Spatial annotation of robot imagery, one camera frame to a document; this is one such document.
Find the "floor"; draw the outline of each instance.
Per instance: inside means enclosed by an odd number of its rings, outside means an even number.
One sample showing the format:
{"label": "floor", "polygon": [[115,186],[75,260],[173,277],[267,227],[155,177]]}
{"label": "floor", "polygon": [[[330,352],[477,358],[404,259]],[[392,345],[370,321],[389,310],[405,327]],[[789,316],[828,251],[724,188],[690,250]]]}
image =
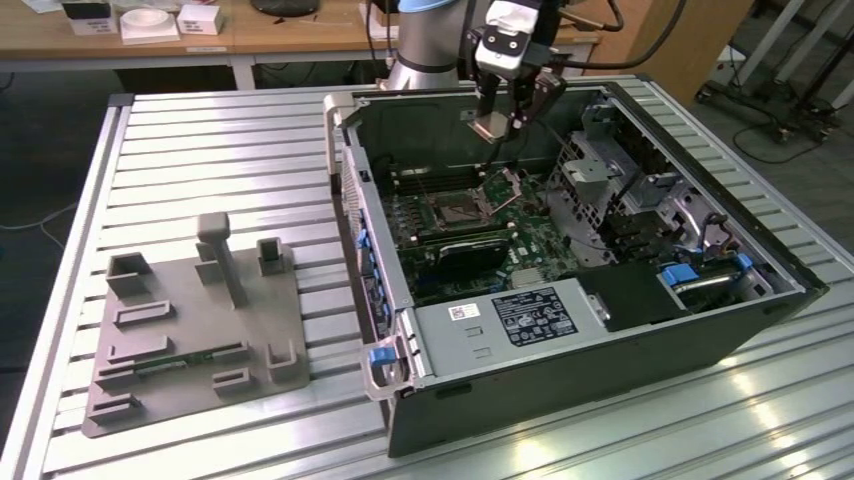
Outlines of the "floor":
{"label": "floor", "polygon": [[[760,42],[773,17],[748,19],[735,44],[749,52]],[[768,61],[773,65],[804,33],[791,25]],[[823,42],[793,78],[796,88],[809,80],[832,53]],[[854,72],[849,58],[823,90],[832,99]],[[257,72],[261,87],[330,85],[353,81],[350,64],[292,65]],[[0,74],[0,84],[6,75]],[[33,223],[50,212],[73,204],[81,194],[95,148],[109,95],[123,91],[113,72],[19,74],[14,86],[0,93],[0,224]],[[732,142],[733,134],[765,118],[725,98],[694,105],[692,112],[716,134]],[[841,112],[844,129],[816,150],[785,165],[752,161],[793,203],[833,238],[854,251],[854,110]],[[787,146],[760,132],[740,137],[751,152],[780,160],[813,147],[799,139]],[[49,231],[66,241],[74,212],[47,224]],[[62,251],[39,229],[21,233],[0,231],[0,446],[9,429],[42,317],[50,298]]]}

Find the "black cable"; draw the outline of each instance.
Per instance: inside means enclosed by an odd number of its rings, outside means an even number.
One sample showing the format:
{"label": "black cable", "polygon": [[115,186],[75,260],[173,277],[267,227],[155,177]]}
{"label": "black cable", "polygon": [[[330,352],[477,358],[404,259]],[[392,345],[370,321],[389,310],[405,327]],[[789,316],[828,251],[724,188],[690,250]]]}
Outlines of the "black cable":
{"label": "black cable", "polygon": [[775,123],[780,123],[780,120],[777,120],[777,117],[775,116],[775,114],[772,112],[769,112],[768,110],[765,110],[763,107],[759,107],[756,105],[752,105],[751,103],[748,103],[745,100],[743,100],[739,96],[732,95],[728,91],[723,91],[720,92],[721,95],[724,95],[728,100],[731,100],[733,103],[741,105],[743,107],[748,107],[752,110],[760,112],[761,114],[764,114],[769,120]]}
{"label": "black cable", "polygon": [[309,72],[306,73],[306,76],[304,77],[304,79],[300,82],[297,82],[294,84],[296,87],[300,87],[304,83],[306,83],[306,81],[312,77],[312,74],[316,73],[316,68],[318,68],[318,62],[314,62],[312,64],[312,67],[309,67]]}
{"label": "black cable", "polygon": [[[819,16],[816,17],[817,19],[823,18],[823,16],[825,15],[825,13],[828,12],[828,9],[831,8],[831,6],[837,3],[835,0],[831,0],[828,2],[828,5],[825,5],[825,8],[823,8],[823,11],[819,12]],[[804,32],[804,34],[799,37],[799,39],[792,42],[792,45],[789,45],[789,48],[787,49],[787,53],[784,53],[783,58],[780,59],[780,61],[775,64],[775,66],[772,67],[772,71],[776,72],[777,69],[781,67],[781,65],[784,63],[787,63],[787,59],[789,58],[789,55],[792,54],[792,51],[795,50],[796,46],[804,41],[804,39],[807,38],[807,36],[811,34],[812,30],[808,30]]]}
{"label": "black cable", "polygon": [[709,225],[713,225],[712,221],[716,221],[715,225],[720,225],[728,221],[727,215],[719,214],[717,212],[709,212],[707,218],[704,218],[704,223],[700,229],[700,235],[697,236],[697,250],[705,250],[707,243],[707,230],[709,229]]}
{"label": "black cable", "polygon": [[392,57],[392,2],[386,0],[386,50]]}
{"label": "black cable", "polygon": [[736,68],[736,58],[733,58],[733,45],[728,45],[727,48],[731,49],[731,67],[733,67],[733,80],[732,83],[736,85],[736,88],[739,88],[739,91],[744,91],[743,90],[743,81],[739,79],[739,68]]}
{"label": "black cable", "polygon": [[677,27],[677,23],[680,23],[680,18],[682,18],[682,11],[685,10],[685,6],[688,3],[689,3],[688,0],[680,0],[680,3],[677,4],[677,9],[674,10],[673,16],[670,17],[670,21],[668,22],[668,25],[665,25],[665,30],[662,30],[662,34],[656,39],[656,42],[653,42],[653,45],[650,45],[650,48],[644,53],[644,55],[641,55],[634,60],[630,60],[622,63],[594,63],[594,62],[577,62],[570,59],[560,58],[557,59],[557,62],[553,62],[553,63],[560,63],[562,66],[570,67],[570,68],[589,68],[593,70],[624,70],[626,68],[637,67],[653,57],[653,55],[656,54],[661,46],[668,41],[668,38],[670,37],[670,34],[673,33],[674,28]]}
{"label": "black cable", "polygon": [[817,70],[819,73],[811,80],[811,84],[808,85],[804,91],[804,95],[796,105],[797,109],[808,110],[808,111],[811,110],[809,103],[813,100],[813,97],[819,95],[820,90],[825,86],[825,82],[828,81],[828,78],[831,78],[831,75],[833,74],[837,67],[840,66],[840,63],[843,63],[843,60],[845,60],[845,57],[848,57],[849,53],[852,53],[853,50],[854,50],[854,25],[852,26],[848,33],[845,34],[845,43],[843,43],[837,47],[833,55],[831,55],[831,57],[828,57],[828,60],[825,60],[823,68]]}
{"label": "black cable", "polygon": [[552,136],[556,137],[556,140],[558,140],[561,147],[569,150],[570,144],[566,143],[566,140],[564,139],[558,131],[554,129],[554,127],[549,125],[546,122],[544,122],[541,119],[534,120],[534,123],[538,123],[549,131]]}
{"label": "black cable", "polygon": [[372,49],[372,69],[374,70],[374,76],[378,77],[377,72],[377,50],[374,49],[374,39],[372,38],[372,7],[374,6],[374,0],[369,0],[368,11],[365,14],[365,36],[369,39],[369,48]]}
{"label": "black cable", "polygon": [[267,68],[267,69],[270,69],[270,70],[275,70],[275,71],[281,72],[282,70],[285,70],[286,68],[289,68],[289,66],[292,66],[292,64],[290,64],[290,63],[286,63],[286,64],[285,64],[285,65],[282,65],[281,67],[271,67],[270,65],[263,65],[263,64],[262,64],[262,66],[261,66],[261,67],[262,67],[262,68]]}
{"label": "black cable", "polygon": [[757,162],[760,163],[765,163],[769,165],[783,165],[784,163],[789,163],[792,162],[796,158],[801,157],[801,155],[808,154],[809,152],[812,152],[813,150],[816,150],[819,147],[823,146],[821,143],[817,143],[813,147],[804,149],[803,151],[800,151],[799,153],[796,153],[795,155],[792,155],[791,157],[783,159],[783,160],[768,160],[765,158],[760,158],[757,157],[753,153],[751,153],[748,150],[745,150],[745,147],[743,147],[739,143],[739,137],[745,134],[747,132],[749,132],[751,130],[755,130],[757,128],[764,128],[768,127],[769,125],[773,125],[775,122],[769,121],[767,123],[761,123],[760,125],[752,125],[747,128],[743,128],[739,132],[736,132],[736,134],[733,135],[733,145],[736,145],[736,148],[739,148],[741,150],[741,152],[748,155],[752,159],[755,159]]}
{"label": "black cable", "polygon": [[617,5],[617,0],[608,0],[608,2],[609,2],[609,7],[612,7],[614,19],[617,21],[616,24],[594,21],[565,10],[558,10],[558,12],[561,13],[561,16],[566,18],[570,22],[576,23],[576,25],[585,26],[590,30],[605,30],[606,32],[620,32],[626,26],[626,23],[624,22],[624,12],[620,10],[620,5]]}
{"label": "black cable", "polygon": [[617,0],[609,0],[609,6],[612,7],[612,12],[614,12],[614,20],[617,20],[616,25],[610,25],[608,23],[602,24],[602,30],[606,32],[620,32],[626,23],[624,22],[624,12],[620,11],[620,5],[617,5]]}
{"label": "black cable", "polygon": [[585,245],[588,248],[593,248],[594,250],[601,250],[601,251],[604,251],[604,252],[610,252],[610,251],[613,251],[613,249],[612,249],[612,248],[608,248],[608,247],[597,247],[596,245],[589,244],[588,242],[585,242],[585,241],[580,240],[578,238],[576,238],[573,235],[569,235],[569,234],[568,234],[566,236],[568,236],[568,237],[570,237],[570,239],[572,239],[574,242],[581,243],[581,244],[582,244],[582,245]]}
{"label": "black cable", "polygon": [[6,92],[15,83],[15,72],[10,73],[10,80],[6,82],[6,85],[0,87],[0,93]]}
{"label": "black cable", "polygon": [[632,174],[632,177],[629,178],[626,185],[624,185],[624,188],[620,189],[620,192],[617,192],[617,195],[614,195],[612,197],[612,200],[609,200],[609,204],[605,207],[605,214],[602,215],[604,220],[605,220],[605,217],[608,217],[614,212],[617,205],[620,204],[620,201],[624,199],[624,197],[626,196],[626,193],[629,193],[629,190],[632,189],[632,187],[634,187],[636,183],[638,183],[638,180],[641,180],[642,176],[644,176],[644,169],[641,168],[641,165],[638,165],[638,169],[636,170],[636,173]]}

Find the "metal frame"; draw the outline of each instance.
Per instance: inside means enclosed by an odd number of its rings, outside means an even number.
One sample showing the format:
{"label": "metal frame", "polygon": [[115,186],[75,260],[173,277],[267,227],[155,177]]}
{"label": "metal frame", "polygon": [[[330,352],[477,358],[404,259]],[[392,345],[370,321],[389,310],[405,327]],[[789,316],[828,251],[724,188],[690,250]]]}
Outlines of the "metal frame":
{"label": "metal frame", "polygon": [[[584,61],[590,56],[590,51],[593,50],[594,43],[596,42],[558,45],[556,48],[558,49],[558,53],[572,54],[576,58]],[[233,69],[238,90],[255,90],[253,65],[292,62],[341,62],[370,59],[370,50],[255,54],[210,53],[202,55],[181,55],[165,57],[27,59],[0,60],[0,72],[53,72],[65,70],[114,70],[123,68],[166,68],[226,65]]]}
{"label": "metal frame", "polygon": [[[308,168],[326,174],[322,99],[353,87],[138,96],[133,107],[107,113],[0,478],[851,474],[854,258],[654,84],[632,76],[609,80],[832,285],[797,319],[767,330],[713,368],[390,459],[380,406],[365,398],[358,371],[362,341],[325,203],[329,187],[289,181],[289,172]],[[215,144],[190,145],[202,138]],[[150,199],[178,191],[182,199],[109,208],[111,189],[138,189]],[[284,209],[294,199],[300,206]],[[97,247],[122,251],[127,239],[145,234],[137,241],[161,257],[193,252],[182,219],[219,205],[235,212],[233,226],[243,225],[235,242],[277,234],[302,245],[296,254],[313,382],[237,408],[125,432],[131,435],[87,439],[78,431],[81,389],[91,378],[87,355],[98,343],[105,288],[98,270],[106,256]]]}
{"label": "metal frame", "polygon": [[745,85],[745,82],[748,82],[751,75],[753,75],[753,72],[760,66],[763,59],[768,55],[769,50],[772,50],[777,39],[784,34],[787,25],[789,25],[789,22],[792,22],[792,19],[799,13],[799,10],[801,10],[804,1],[805,0],[789,0],[787,8],[784,8],[784,11],[780,13],[777,20],[775,20],[772,28],[769,28],[765,37],[763,37],[763,40],[760,41],[760,45],[757,45],[757,48],[753,51],[753,55],[751,55],[748,61],[743,65],[743,68],[740,68],[739,72],[736,73],[735,79],[739,79],[739,85]]}
{"label": "metal frame", "polygon": [[825,14],[817,20],[816,27],[813,28],[813,30],[805,37],[804,41],[801,42],[801,46],[799,47],[796,52],[792,54],[792,57],[787,61],[787,64],[780,69],[780,72],[775,77],[775,80],[777,82],[783,83],[787,80],[789,80],[789,77],[792,77],[792,74],[796,72],[796,69],[799,68],[799,66],[801,65],[801,62],[804,61],[808,54],[811,53],[811,50],[813,50],[813,47],[816,46],[819,41],[823,39],[825,32],[831,29],[831,26],[837,21],[837,19],[840,18],[840,15],[843,14],[849,4],[852,3],[852,0],[832,0],[832,1],[836,2],[836,5],[833,5],[832,8],[828,9]]}

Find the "cable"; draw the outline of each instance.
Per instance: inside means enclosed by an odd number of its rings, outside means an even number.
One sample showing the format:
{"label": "cable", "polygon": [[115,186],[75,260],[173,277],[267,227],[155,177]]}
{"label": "cable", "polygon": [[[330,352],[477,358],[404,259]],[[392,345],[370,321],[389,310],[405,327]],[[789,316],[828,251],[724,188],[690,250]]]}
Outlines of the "cable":
{"label": "cable", "polygon": [[617,208],[620,201],[624,199],[624,197],[626,196],[626,193],[629,193],[629,190],[632,189],[632,187],[634,187],[636,183],[638,183],[638,180],[641,180],[642,176],[644,176],[644,169],[641,168],[641,165],[638,165],[638,168],[636,169],[636,173],[633,173],[632,177],[629,177],[629,181],[626,182],[626,185],[624,185],[624,188],[620,189],[620,192],[617,192],[617,195],[614,195],[612,197],[612,200],[609,200],[609,204],[605,207],[605,213],[602,214],[604,222],[605,222],[605,217],[608,217],[614,212],[614,209]]}
{"label": "cable", "polygon": [[736,132],[736,134],[733,135],[733,145],[736,145],[736,148],[739,148],[741,150],[741,152],[748,155],[752,159],[755,159],[757,162],[760,163],[765,163],[769,165],[783,165],[784,163],[789,163],[792,162],[796,158],[799,158],[801,155],[808,154],[809,152],[812,152],[813,150],[816,150],[817,148],[820,148],[823,146],[821,143],[817,143],[813,147],[804,149],[803,151],[800,151],[799,153],[796,153],[795,155],[792,155],[791,157],[785,158],[784,160],[768,160],[765,158],[760,158],[757,157],[753,153],[751,153],[748,150],[745,150],[745,147],[743,147],[739,143],[739,137],[749,132],[751,130],[755,130],[757,128],[764,128],[768,127],[769,125],[773,125],[775,122],[767,122],[763,123],[760,125],[752,125],[747,128],[743,128],[739,132]]}
{"label": "cable", "polygon": [[[819,13],[819,16],[816,17],[817,19],[823,18],[823,16],[828,12],[828,9],[831,8],[831,6],[835,3],[837,3],[836,0],[831,0],[828,2],[828,5],[825,5],[825,8],[823,8],[823,11]],[[784,63],[787,63],[787,59],[789,58],[789,55],[792,54],[792,51],[795,50],[796,46],[804,41],[804,39],[811,34],[811,32],[812,32],[812,30],[808,30],[807,32],[804,32],[804,34],[799,37],[799,39],[795,42],[792,42],[792,45],[789,45],[789,48],[787,49],[787,53],[784,53],[784,56],[781,57],[780,61],[772,67],[772,71],[776,72],[777,69],[781,67],[781,65]]]}
{"label": "cable", "polygon": [[668,38],[670,37],[670,34],[673,33],[674,28],[677,27],[677,23],[680,23],[680,18],[682,18],[682,11],[685,10],[685,6],[688,3],[689,3],[688,0],[680,0],[680,3],[677,4],[677,9],[674,10],[673,16],[670,17],[670,21],[668,22],[668,25],[665,25],[665,30],[662,30],[662,34],[656,39],[656,41],[653,42],[653,45],[650,45],[650,48],[644,53],[644,55],[641,55],[634,60],[630,60],[622,63],[594,63],[594,62],[577,62],[566,58],[560,58],[557,59],[557,63],[560,63],[565,67],[589,68],[593,70],[624,70],[626,68],[637,67],[653,57],[653,55],[656,54],[661,46],[668,41]]}
{"label": "cable", "polygon": [[7,231],[21,231],[21,230],[29,230],[31,228],[37,228],[41,225],[45,225],[47,222],[50,222],[51,220],[54,220],[57,217],[59,217],[63,213],[66,213],[69,210],[71,210],[73,208],[75,208],[78,206],[78,202],[73,203],[71,205],[69,205],[66,208],[63,208],[62,210],[58,210],[54,213],[50,213],[42,220],[39,220],[38,222],[30,223],[27,225],[0,225],[0,230],[7,230]]}
{"label": "cable", "polygon": [[15,72],[10,73],[10,80],[6,82],[6,85],[0,87],[0,93],[6,92],[15,83]]}
{"label": "cable", "polygon": [[570,144],[566,143],[566,140],[564,139],[558,131],[554,129],[554,127],[549,125],[546,122],[544,122],[541,119],[534,120],[534,123],[538,123],[549,131],[552,136],[556,137],[556,140],[558,140],[561,147],[569,150]]}
{"label": "cable", "polygon": [[581,15],[576,15],[573,12],[568,12],[565,10],[558,10],[558,13],[564,18],[569,21],[582,24],[594,30],[605,30],[606,32],[620,32],[626,24],[624,23],[624,12],[620,10],[620,6],[617,5],[617,0],[608,0],[609,6],[612,7],[612,12],[614,12],[614,19],[617,23],[614,25],[604,22],[597,22],[596,20],[590,20],[589,18],[582,17]]}
{"label": "cable", "polygon": [[294,84],[296,87],[300,87],[304,83],[306,83],[309,81],[309,78],[312,77],[312,74],[316,73],[316,68],[318,68],[318,62],[314,62],[312,64],[312,67],[309,67],[309,72],[306,73],[306,76],[304,77],[304,79],[297,82]]}
{"label": "cable", "polygon": [[374,6],[374,0],[369,0],[368,12],[365,14],[365,36],[369,39],[369,47],[372,49],[372,69],[374,70],[374,76],[378,77],[377,72],[377,50],[374,49],[374,39],[372,38],[372,7]]}
{"label": "cable", "polygon": [[392,2],[386,0],[386,53],[392,58]]}
{"label": "cable", "polygon": [[744,89],[744,85],[743,85],[743,81],[739,79],[739,68],[736,68],[736,58],[733,57],[733,45],[728,45],[727,48],[731,49],[731,67],[733,67],[733,84],[736,85],[736,88],[739,88],[739,91],[743,92]]}
{"label": "cable", "polygon": [[775,123],[780,123],[780,121],[777,120],[777,117],[775,116],[775,114],[772,112],[769,112],[768,110],[765,110],[763,107],[759,107],[756,105],[749,104],[745,100],[743,100],[740,97],[732,95],[727,90],[720,92],[721,95],[724,95],[733,103],[737,103],[739,105],[741,105],[743,107],[748,107],[752,110],[756,110],[757,112],[760,112],[761,114],[764,114],[769,120]]}
{"label": "cable", "polygon": [[831,75],[833,74],[837,67],[840,66],[840,63],[843,63],[843,60],[845,60],[845,57],[848,57],[849,53],[852,53],[853,49],[854,49],[854,25],[852,25],[852,28],[845,34],[845,43],[843,43],[837,47],[837,49],[835,50],[835,53],[825,60],[823,67],[817,70],[819,73],[811,80],[811,84],[808,85],[807,90],[804,91],[804,95],[801,96],[799,103],[796,104],[797,109],[801,109],[805,111],[811,110],[811,105],[809,105],[811,101],[819,95],[819,92],[825,86],[825,82],[828,81],[828,79],[831,78]]}
{"label": "cable", "polygon": [[270,65],[263,65],[262,64],[262,68],[269,68],[270,70],[277,70],[278,72],[281,72],[282,70],[285,70],[286,68],[289,68],[292,66],[290,63],[286,63],[285,65],[282,65],[281,67],[271,67]]}
{"label": "cable", "polygon": [[61,250],[66,249],[66,246],[63,245],[63,242],[61,242],[57,237],[54,235],[51,235],[51,233],[47,231],[47,229],[45,228],[45,225],[54,220],[57,217],[59,217],[63,213],[66,213],[69,210],[74,209],[78,206],[78,202],[73,203],[71,205],[69,205],[66,208],[63,208],[62,210],[58,210],[54,213],[50,213],[42,220],[39,220],[38,222],[34,223],[29,223],[26,225],[0,225],[0,230],[7,231],[7,232],[22,232],[25,230],[30,230],[31,228],[37,228],[39,227],[39,230],[42,230],[42,233],[46,235],[46,237],[49,237],[51,239],[51,241],[57,244],[57,246],[59,246]]}
{"label": "cable", "polygon": [[590,245],[588,242],[585,242],[585,241],[580,240],[580,239],[578,239],[578,238],[576,238],[573,235],[568,235],[568,237],[570,237],[570,239],[572,239],[574,242],[578,242],[578,243],[581,243],[582,245],[585,245],[588,248],[593,248],[594,250],[602,250],[604,252],[610,252],[610,251],[612,251],[612,249],[610,249],[610,248],[608,248],[608,247],[597,247],[596,245]]}
{"label": "cable", "polygon": [[51,232],[49,232],[49,229],[45,228],[45,223],[42,225],[39,225],[39,230],[42,230],[42,233],[45,233],[45,236],[49,237],[51,239],[51,241],[57,244],[57,246],[59,247],[61,250],[66,250],[66,245],[63,245],[63,242],[61,242],[57,237],[54,235],[51,235]]}

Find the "wooden table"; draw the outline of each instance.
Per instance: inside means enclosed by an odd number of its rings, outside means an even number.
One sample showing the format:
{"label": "wooden table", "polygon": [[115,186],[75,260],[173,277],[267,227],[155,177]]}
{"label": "wooden table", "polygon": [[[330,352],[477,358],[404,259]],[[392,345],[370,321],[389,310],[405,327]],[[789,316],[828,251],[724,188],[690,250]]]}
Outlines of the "wooden table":
{"label": "wooden table", "polygon": [[[226,24],[218,36],[125,46],[119,35],[74,35],[63,12],[37,14],[21,0],[0,2],[0,71],[113,70],[227,65],[239,90],[254,90],[253,65],[372,58],[357,0],[321,0],[317,15],[277,18],[249,0],[219,0]],[[556,47],[586,59],[600,35],[562,28]],[[378,52],[385,41],[377,40]]]}

